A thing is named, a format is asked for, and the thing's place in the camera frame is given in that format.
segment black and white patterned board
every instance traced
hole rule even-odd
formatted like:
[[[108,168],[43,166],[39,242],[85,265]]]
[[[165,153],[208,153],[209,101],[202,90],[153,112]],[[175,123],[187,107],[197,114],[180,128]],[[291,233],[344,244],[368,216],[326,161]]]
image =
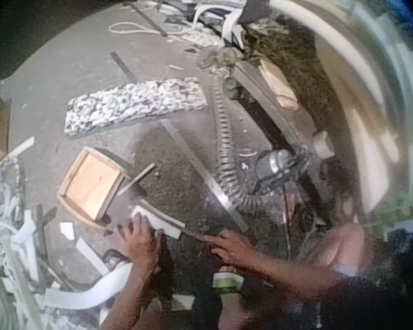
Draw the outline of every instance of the black and white patterned board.
[[[136,82],[71,99],[64,132],[73,136],[119,122],[201,110],[206,105],[197,78]]]

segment metal bar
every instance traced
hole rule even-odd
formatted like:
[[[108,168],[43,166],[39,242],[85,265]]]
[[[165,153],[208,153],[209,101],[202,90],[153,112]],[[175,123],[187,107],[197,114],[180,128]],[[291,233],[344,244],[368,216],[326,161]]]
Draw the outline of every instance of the metal bar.
[[[283,221],[284,221],[284,233],[286,236],[286,253],[287,253],[288,260],[290,260],[291,258],[290,236],[289,236],[290,218],[289,218],[288,195],[286,194],[285,184],[283,184],[282,190],[283,190],[282,192],[283,192],[283,200],[284,200]]]
[[[135,75],[133,74],[133,72],[130,71],[130,69],[128,68],[128,66],[126,66],[126,64],[124,63],[124,61],[121,59],[121,57],[119,57],[119,55],[116,52],[111,52],[110,55],[112,55],[112,58],[114,59],[114,61],[116,62],[116,64],[121,68],[121,70],[124,72],[124,74],[126,75],[127,79],[131,82],[131,83],[137,83],[138,79],[136,79]]]
[[[191,150],[189,145],[180,136],[178,131],[167,119],[161,119],[160,123],[167,130],[168,134],[173,138],[176,144],[182,149],[183,153],[187,156],[191,165],[197,170],[199,175],[203,178],[204,182],[210,188],[211,192],[216,196],[219,202],[222,204],[224,209],[229,213],[231,218],[234,220],[235,224],[239,227],[242,232],[248,230],[248,224],[243,220],[241,214],[234,208],[234,206],[229,201],[228,196],[220,188],[219,184],[214,180],[213,176],[208,172],[202,162],[197,158],[194,152]]]
[[[141,180],[145,175],[149,174],[155,167],[156,167],[156,165],[154,163],[151,163],[150,165],[148,165],[144,170],[142,170],[141,173],[139,173],[137,176],[135,176],[135,178],[133,180],[131,180],[123,189],[118,191],[118,196],[121,196],[123,193],[125,193],[128,188],[130,188],[136,182]]]
[[[161,36],[168,36],[168,33],[166,33],[155,21],[153,21],[146,14],[144,14],[144,12],[141,11],[138,7],[136,7],[132,2],[128,2],[126,4],[132,7],[140,16],[142,16],[143,19],[146,20],[148,24],[152,26],[153,29],[160,33]]]

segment gray ground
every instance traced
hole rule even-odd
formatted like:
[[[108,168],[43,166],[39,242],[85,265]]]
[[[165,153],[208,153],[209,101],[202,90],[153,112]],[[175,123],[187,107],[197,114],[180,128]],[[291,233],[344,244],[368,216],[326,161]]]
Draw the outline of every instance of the gray ground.
[[[146,13],[158,22],[164,20],[153,11]],[[108,248],[119,248],[115,235],[103,237],[98,230],[82,224],[56,198],[66,172],[84,146],[111,154],[131,175],[155,162],[158,175],[153,173],[141,183],[145,198],[161,211],[185,222],[188,228],[198,232],[235,228],[158,120],[115,126],[73,140],[64,134],[65,111],[71,98],[128,83],[109,55],[112,51],[119,54],[138,80],[197,76],[209,105],[212,104],[209,99],[211,77],[195,66],[197,54],[184,52],[190,44],[168,43],[166,38],[155,34],[110,33],[108,26],[120,21],[147,26],[137,13],[128,8],[121,9],[119,5],[98,12],[46,43],[0,85],[0,94],[4,100],[10,100],[12,107],[9,149],[35,137],[35,145],[21,156],[27,177],[26,207],[34,212],[41,204],[44,213],[53,218],[45,225],[49,262],[56,271],[64,272],[71,281],[83,285],[93,283],[98,273],[75,249],[76,243],[59,233],[59,222],[73,221],[76,236],[83,237],[100,254]],[[182,67],[184,71],[168,68],[169,64]],[[238,148],[254,151],[270,148],[243,108],[229,102],[229,111]],[[169,119],[213,173],[215,131],[212,108],[176,114]],[[110,226],[125,220],[112,217]],[[246,220],[257,248],[276,255],[283,253],[278,218]],[[199,296],[202,290],[211,286],[211,275],[218,261],[212,259],[205,247],[188,237],[182,236],[179,241],[168,239],[168,243],[175,259],[175,291]]]

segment wooden block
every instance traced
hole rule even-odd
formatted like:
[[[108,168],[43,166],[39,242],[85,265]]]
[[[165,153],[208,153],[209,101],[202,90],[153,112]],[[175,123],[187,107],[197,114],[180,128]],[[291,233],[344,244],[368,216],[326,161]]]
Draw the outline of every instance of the wooden block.
[[[259,70],[275,94],[278,103],[282,107],[297,110],[299,106],[297,97],[280,68],[268,60],[262,59],[260,60]]]
[[[117,163],[85,147],[61,184],[58,198],[75,217],[102,228],[93,221],[102,218],[124,178],[129,176]]]

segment hand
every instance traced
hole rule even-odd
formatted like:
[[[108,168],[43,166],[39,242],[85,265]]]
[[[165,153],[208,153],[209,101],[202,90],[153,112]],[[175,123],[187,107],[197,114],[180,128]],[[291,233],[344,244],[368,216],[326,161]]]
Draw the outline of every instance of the hand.
[[[214,245],[211,252],[222,260],[236,267],[250,268],[257,252],[253,249],[247,237],[223,229],[218,236],[205,236],[205,241]]]
[[[156,230],[152,235],[148,218],[140,213],[134,215],[127,228],[118,225],[118,231],[123,252],[134,264],[135,273],[144,281],[149,280],[158,264],[162,231]]]

